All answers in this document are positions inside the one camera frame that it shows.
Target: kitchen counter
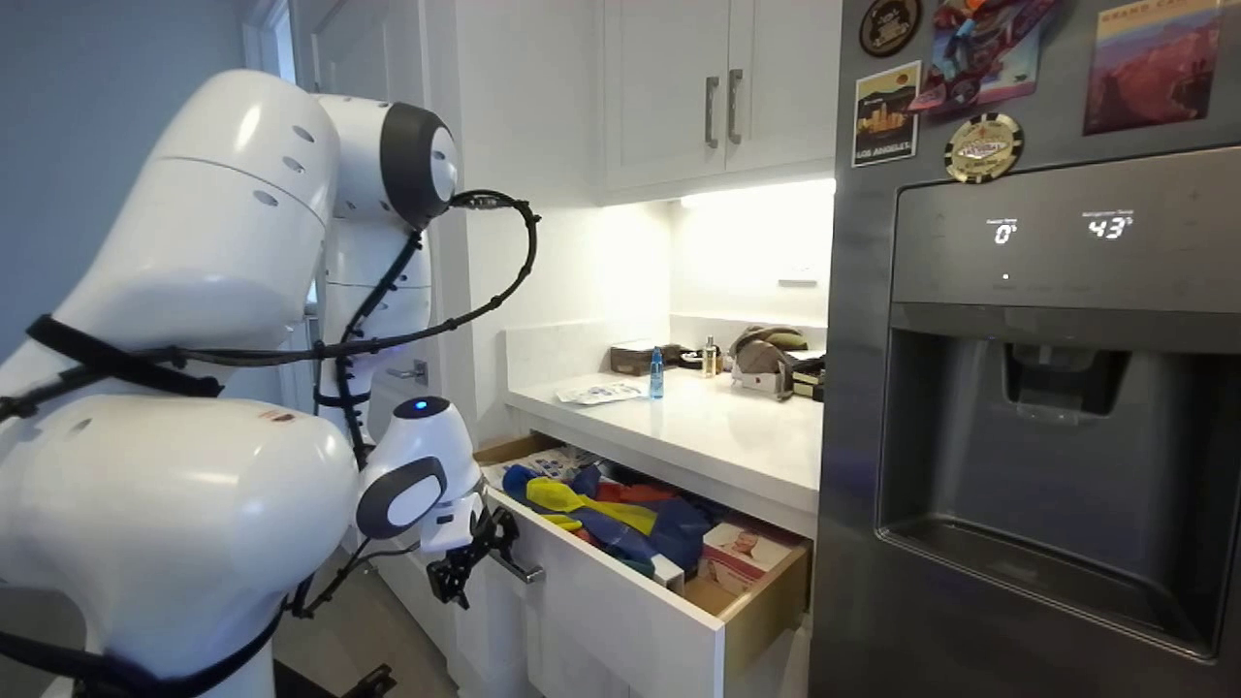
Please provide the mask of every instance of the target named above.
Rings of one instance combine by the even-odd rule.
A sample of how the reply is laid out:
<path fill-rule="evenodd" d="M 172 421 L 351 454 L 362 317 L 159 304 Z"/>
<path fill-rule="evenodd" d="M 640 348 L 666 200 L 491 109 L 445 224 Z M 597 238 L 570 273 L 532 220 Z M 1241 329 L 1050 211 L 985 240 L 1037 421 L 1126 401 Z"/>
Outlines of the kitchen counter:
<path fill-rule="evenodd" d="M 732 391 L 731 375 L 666 374 L 663 401 L 566 409 L 625 375 L 573 375 L 507 390 L 507 410 L 528 431 L 595 449 L 802 538 L 817 530 L 821 402 Z"/>

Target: cabinet door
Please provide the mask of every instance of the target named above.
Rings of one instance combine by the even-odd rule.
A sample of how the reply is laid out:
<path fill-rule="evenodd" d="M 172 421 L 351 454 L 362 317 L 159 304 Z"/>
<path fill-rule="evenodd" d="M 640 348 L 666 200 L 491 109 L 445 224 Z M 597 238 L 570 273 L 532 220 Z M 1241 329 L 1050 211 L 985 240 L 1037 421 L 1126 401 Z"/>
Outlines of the cabinet door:
<path fill-rule="evenodd" d="M 830 172 L 843 0 L 732 0 L 731 172 Z"/>
<path fill-rule="evenodd" d="M 731 0 L 606 6 L 606 185 L 720 169 L 725 43 Z"/>

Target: refrigerator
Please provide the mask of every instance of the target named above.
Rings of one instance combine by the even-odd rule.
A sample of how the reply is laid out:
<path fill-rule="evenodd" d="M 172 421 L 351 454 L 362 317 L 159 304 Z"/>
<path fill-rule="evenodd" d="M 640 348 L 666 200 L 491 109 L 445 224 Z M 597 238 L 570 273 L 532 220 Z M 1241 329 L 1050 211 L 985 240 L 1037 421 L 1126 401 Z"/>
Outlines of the refrigerator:
<path fill-rule="evenodd" d="M 1241 6 L 851 0 L 817 698 L 1241 695 Z"/>

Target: wire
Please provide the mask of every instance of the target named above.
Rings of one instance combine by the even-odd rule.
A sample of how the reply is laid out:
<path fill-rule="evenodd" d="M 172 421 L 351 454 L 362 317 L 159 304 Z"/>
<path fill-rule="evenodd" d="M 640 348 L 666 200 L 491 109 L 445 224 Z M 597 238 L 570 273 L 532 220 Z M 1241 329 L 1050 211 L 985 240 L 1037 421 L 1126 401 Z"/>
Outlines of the wire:
<path fill-rule="evenodd" d="M 383 304 L 383 294 L 397 286 L 397 278 L 404 275 L 404 267 L 416 259 L 416 254 L 424 247 L 424 233 L 413 229 L 413 238 L 404 240 L 404 247 L 391 256 L 387 273 L 382 275 L 382 284 L 366 294 L 366 304 L 358 308 L 358 315 L 344 322 L 340 343 L 362 339 L 362 322 Z M 353 357 L 336 357 L 332 366 L 332 379 L 336 379 L 336 401 L 340 401 L 340 415 L 351 426 L 351 444 L 353 444 L 353 458 L 358 465 L 366 465 L 370 458 L 370 444 L 362 435 L 362 415 L 358 415 L 358 401 L 353 401 Z"/>
<path fill-rule="evenodd" d="M 294 617 L 313 617 L 320 613 L 320 604 L 327 604 L 327 602 L 332 602 L 332 595 L 344 586 L 344 577 L 366 564 L 366 549 L 370 549 L 373 538 L 362 538 L 358 549 L 353 549 L 353 555 L 344 560 L 344 567 L 332 573 L 332 581 L 327 581 L 322 586 L 322 595 L 308 604 L 308 598 L 298 595 L 290 604 L 286 604 L 286 613 L 294 613 Z"/>
<path fill-rule="evenodd" d="M 488 304 L 482 304 L 482 308 L 472 308 L 472 311 L 464 311 L 459 317 L 445 317 L 445 322 L 416 329 L 416 334 L 313 346 L 313 348 L 303 348 L 303 355 L 167 346 L 167 348 L 144 348 L 144 355 L 129 355 L 129 357 L 137 357 L 144 366 L 175 366 L 175 369 L 185 369 L 189 361 L 198 361 L 198 366 L 228 366 L 228 369 L 270 369 L 270 366 L 294 366 L 294 361 L 336 361 L 336 357 L 358 357 L 358 355 L 383 355 L 383 348 L 397 348 L 397 346 L 416 346 L 416 343 L 451 334 L 451 329 L 459 329 L 459 326 L 464 326 L 464 322 L 472 322 L 472 317 L 482 317 L 482 315 L 488 315 L 497 308 L 504 308 L 512 298 L 512 291 L 532 275 L 535 256 L 541 256 L 541 214 L 528 202 L 507 200 L 500 192 L 463 192 L 459 200 L 451 200 L 451 207 L 455 211 L 512 211 L 512 214 L 524 218 L 524 229 L 528 229 L 528 256 L 517 267 L 512 284 L 500 294 L 491 294 Z M 84 386 L 98 386 L 98 379 L 105 379 L 105 375 L 84 374 L 84 369 L 65 369 L 60 375 L 60 386 L 33 390 L 29 395 L 0 395 L 0 424 L 11 421 L 11 415 L 33 421 L 39 410 L 39 402 L 70 395 L 70 391 L 78 391 Z"/>
<path fill-rule="evenodd" d="M 517 267 L 517 278 L 491 294 L 488 304 L 459 315 L 459 317 L 445 317 L 437 326 L 427 326 L 427 329 L 416 329 L 416 334 L 397 334 L 397 339 L 373 339 L 373 343 L 340 343 L 340 346 L 313 346 L 313 348 L 303 348 L 303 355 L 257 355 L 257 348 L 167 348 L 164 357 L 172 361 L 203 361 L 203 366 L 232 366 L 232 369 L 263 369 L 263 366 L 294 366 L 294 361 L 331 361 L 331 357 L 353 357 L 353 355 L 383 355 L 391 346 L 413 346 L 413 343 L 427 343 L 427 339 L 437 339 L 437 334 L 451 334 L 459 326 L 469 326 L 472 317 L 504 308 L 512 298 L 512 291 L 532 275 L 535 267 L 535 256 L 541 256 L 541 214 L 520 202 L 520 200 L 507 200 L 500 192 L 464 192 L 451 202 L 455 211 L 517 211 L 524 218 L 524 229 L 528 229 L 528 256 L 524 264 Z"/>
<path fill-rule="evenodd" d="M 373 564 L 373 560 L 398 560 L 398 555 L 413 555 L 413 552 L 419 552 L 419 545 L 406 545 L 406 549 L 397 549 L 397 552 L 373 552 L 373 555 L 362 560 L 362 567 Z"/>

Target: cabinet handle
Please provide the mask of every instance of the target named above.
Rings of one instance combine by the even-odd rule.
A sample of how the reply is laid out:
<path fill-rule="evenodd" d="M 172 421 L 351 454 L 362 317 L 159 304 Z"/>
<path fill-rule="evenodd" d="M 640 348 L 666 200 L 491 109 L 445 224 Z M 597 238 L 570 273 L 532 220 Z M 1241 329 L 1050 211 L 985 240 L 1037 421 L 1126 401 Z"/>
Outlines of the cabinet handle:
<path fill-rule="evenodd" d="M 742 99 L 742 72 L 731 72 L 731 144 L 742 144 L 742 126 L 737 126 L 737 99 Z"/>
<path fill-rule="evenodd" d="M 701 126 L 701 136 L 707 136 L 707 149 L 719 149 L 714 140 L 714 92 L 720 90 L 720 78 L 707 78 L 707 126 Z"/>

